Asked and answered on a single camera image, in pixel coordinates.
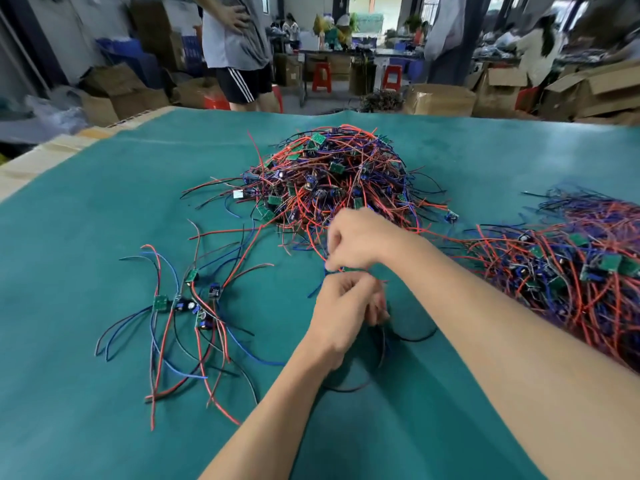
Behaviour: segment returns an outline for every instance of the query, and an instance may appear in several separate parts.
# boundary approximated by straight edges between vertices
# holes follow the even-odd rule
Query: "pile of wires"
[[[399,111],[403,103],[402,94],[396,91],[375,90],[361,97],[360,112]]]
[[[195,224],[193,225],[199,234],[200,230]],[[208,398],[207,405],[209,405],[209,403],[213,403],[213,405],[215,405],[215,407],[217,407],[217,409],[219,409],[226,418],[235,424],[240,424],[235,417],[226,411],[216,398],[216,390],[218,389],[223,375],[238,377],[237,373],[225,368],[228,365],[233,366],[233,368],[235,368],[244,377],[252,391],[255,403],[258,404],[259,398],[251,379],[249,379],[249,376],[240,364],[233,360],[229,354],[229,338],[236,343],[237,347],[244,354],[248,355],[256,362],[263,365],[284,365],[284,362],[268,362],[261,360],[252,354],[248,350],[248,347],[236,338],[236,334],[240,333],[253,337],[252,332],[231,322],[228,316],[226,316],[222,311],[224,291],[233,284],[236,279],[256,269],[273,266],[270,263],[263,263],[240,271],[250,247],[249,239],[252,238],[252,235],[256,234],[255,227],[249,231],[249,236],[246,240],[244,238],[244,234],[243,230],[242,238],[239,242],[233,242],[203,255],[198,255],[198,251],[200,249],[200,240],[198,239],[193,262],[188,266],[181,280],[178,279],[174,266],[172,266],[164,256],[156,252],[156,249],[149,244],[144,245],[143,248],[148,248],[150,251],[144,251],[136,256],[122,258],[123,260],[141,258],[148,260],[153,264],[157,282],[156,289],[152,297],[152,304],[151,306],[147,306],[108,327],[108,329],[98,339],[98,343],[95,347],[95,355],[98,356],[100,354],[104,354],[105,360],[107,362],[110,361],[112,356],[109,355],[109,349],[118,334],[120,334],[128,324],[135,322],[135,320],[144,315],[149,315],[149,330],[151,338],[149,360],[150,394],[146,396],[145,401],[151,404],[151,430],[155,428],[156,403],[176,394],[179,390],[184,388],[185,384],[187,384],[190,379],[204,383]],[[220,253],[222,251],[226,252],[211,259],[211,255],[213,253]],[[206,257],[209,257],[211,260],[203,264],[202,261]],[[172,295],[162,294],[162,262],[169,266],[173,276],[175,293]],[[218,263],[218,266],[210,273],[209,266],[214,263]],[[220,274],[225,266],[228,266],[230,271],[228,272],[226,279],[220,279]],[[180,336],[180,332],[177,327],[177,315],[183,315],[180,322],[184,322],[184,315],[192,315],[194,318],[193,334],[195,335],[195,339],[190,340],[191,350],[189,350],[189,347],[185,345],[184,334],[182,334],[182,337]],[[158,322],[162,316],[166,316],[166,321],[164,323],[163,332],[158,334]],[[105,339],[110,332],[111,336],[108,339],[106,346],[102,347],[103,339]],[[190,370],[180,370],[180,368],[176,366],[177,362],[174,362],[175,359],[169,359],[168,350],[173,348],[171,346],[172,342],[175,342],[179,346],[181,352],[185,357],[187,357],[186,360],[192,361]],[[218,355],[217,360],[219,361],[219,365],[213,365],[211,363],[211,361],[215,359],[215,355]],[[209,384],[211,377],[208,375],[208,369],[217,371],[213,386]],[[176,378],[176,382],[173,386],[165,390],[160,390],[159,384],[163,373],[169,373],[174,376]]]
[[[413,231],[422,228],[422,219],[455,222],[458,216],[446,205],[427,199],[427,195],[442,194],[444,190],[420,169],[407,171],[391,141],[374,133],[375,130],[367,132],[351,125],[297,133],[277,145],[279,151],[275,154],[263,159],[258,153],[260,165],[242,176],[213,179],[184,191],[182,196],[210,185],[226,185],[227,190],[197,208],[223,198],[227,210],[237,216],[229,209],[230,200],[251,201],[251,217],[257,213],[260,222],[258,232],[275,223],[282,231],[281,246],[287,252],[314,250],[324,260],[324,232],[345,207],[369,207]],[[416,188],[413,183],[418,175],[427,177],[437,190]],[[292,236],[289,242],[285,242],[286,233]]]
[[[447,238],[466,250],[452,257],[640,372],[640,206],[584,190],[539,197],[544,224],[477,226],[475,239]]]

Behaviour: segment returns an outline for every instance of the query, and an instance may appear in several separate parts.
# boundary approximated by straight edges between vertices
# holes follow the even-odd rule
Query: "black shorts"
[[[249,104],[260,94],[271,92],[271,64],[258,70],[218,68],[216,78],[227,101],[232,104]]]

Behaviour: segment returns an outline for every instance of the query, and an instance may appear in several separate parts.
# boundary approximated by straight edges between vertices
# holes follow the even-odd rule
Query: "long dark hair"
[[[545,15],[538,21],[538,28],[542,29],[542,49],[540,50],[542,57],[548,56],[556,44],[554,23],[556,23],[556,15]]]

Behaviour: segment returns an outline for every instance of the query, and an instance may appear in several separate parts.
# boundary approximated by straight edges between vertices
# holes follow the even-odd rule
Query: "hand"
[[[220,16],[217,18],[229,30],[235,33],[242,33],[242,29],[249,28],[247,22],[251,20],[251,17],[249,17],[249,14],[247,14],[242,5],[221,7]]]
[[[329,360],[331,370],[342,364],[362,323],[377,325],[389,318],[382,283],[369,273],[354,271],[324,277],[303,341]]]
[[[391,240],[402,236],[402,229],[372,209],[341,209],[329,226],[329,259],[325,268],[337,271],[342,266],[368,269],[382,258],[382,250]]]

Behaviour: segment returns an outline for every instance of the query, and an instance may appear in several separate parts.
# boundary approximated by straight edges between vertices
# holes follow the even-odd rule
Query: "green table mat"
[[[179,200],[209,177],[236,176],[256,164],[247,131],[260,151],[297,130],[350,123],[378,128],[394,140],[407,167],[443,186],[466,223],[514,222],[524,190],[544,192],[565,181],[638,199],[638,130],[590,125],[356,114],[306,117],[178,110],[100,141],[46,172],[0,205],[0,477],[24,479],[196,478],[236,427],[197,382],[157,407],[150,432],[148,319],[114,342],[114,358],[93,357],[111,323],[151,304],[152,266],[120,262],[151,243],[180,276],[193,259],[194,234],[237,228],[221,201],[195,206],[212,189]],[[426,179],[418,180],[428,185]],[[235,205],[247,216],[249,204]],[[239,235],[203,239],[208,251]],[[288,256],[266,229],[247,267],[274,267],[240,278],[225,292],[226,313],[252,330],[246,342],[265,360],[286,360],[307,329],[307,295],[323,266],[311,252]],[[399,330],[432,323],[402,283],[390,278],[389,300]],[[163,292],[173,279],[164,267]],[[193,316],[178,315],[192,347]],[[177,365],[193,365],[175,346]],[[261,396],[278,374],[243,356]],[[346,380],[364,377],[356,359]],[[167,376],[164,386],[177,380]],[[218,399],[244,419],[252,397],[242,379],[222,380]],[[295,479],[537,479],[541,475],[503,425],[448,341],[437,333],[421,344],[393,343],[374,382],[356,394],[326,393],[313,411]]]

